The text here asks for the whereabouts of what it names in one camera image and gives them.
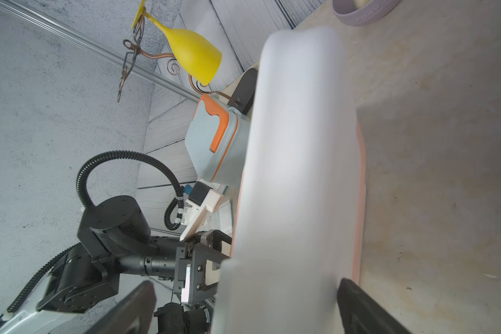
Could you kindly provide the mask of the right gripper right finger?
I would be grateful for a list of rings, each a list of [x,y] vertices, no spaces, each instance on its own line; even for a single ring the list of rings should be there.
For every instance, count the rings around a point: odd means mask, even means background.
[[[340,281],[337,303],[346,334],[411,334],[391,314],[348,278]]]

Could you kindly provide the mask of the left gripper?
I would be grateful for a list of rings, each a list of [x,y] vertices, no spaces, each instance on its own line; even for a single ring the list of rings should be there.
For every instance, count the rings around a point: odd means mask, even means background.
[[[177,244],[173,289],[181,303],[196,305],[217,293],[218,283],[207,274],[220,270],[229,258],[223,250],[231,244],[232,238],[219,230],[197,232]]]

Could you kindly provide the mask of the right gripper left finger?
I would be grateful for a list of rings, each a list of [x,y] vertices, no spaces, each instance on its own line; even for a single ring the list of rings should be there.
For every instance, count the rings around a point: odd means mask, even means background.
[[[156,301],[154,285],[143,281],[85,334],[148,333]]]

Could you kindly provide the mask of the white pink medicine box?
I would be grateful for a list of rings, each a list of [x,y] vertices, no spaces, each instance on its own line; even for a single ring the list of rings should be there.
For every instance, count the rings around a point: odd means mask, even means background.
[[[362,162],[340,35],[272,34],[213,333],[343,332],[336,295],[360,267]]]

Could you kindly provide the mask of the grey orange medicine box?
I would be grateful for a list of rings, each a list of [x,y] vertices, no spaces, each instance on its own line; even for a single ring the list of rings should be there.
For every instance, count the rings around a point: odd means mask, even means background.
[[[185,136],[185,147],[198,179],[238,187],[248,147],[250,118],[204,94]]]

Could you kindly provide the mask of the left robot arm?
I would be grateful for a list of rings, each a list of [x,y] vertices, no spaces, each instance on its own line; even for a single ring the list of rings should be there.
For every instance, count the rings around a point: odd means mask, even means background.
[[[108,161],[128,159],[162,172],[175,190],[164,214],[165,226],[179,237],[151,233],[137,201],[116,196],[95,204],[88,193],[91,172]],[[92,333],[147,333],[153,320],[159,333],[209,333],[217,284],[207,282],[227,259],[230,236],[202,230],[218,210],[221,193],[203,182],[182,186],[162,162],[147,154],[114,150],[98,154],[79,170],[76,191],[83,205],[78,243],[44,264],[0,316],[0,333],[49,333],[117,295],[123,274],[171,281],[177,301],[157,307],[154,287],[144,282],[91,329]]]

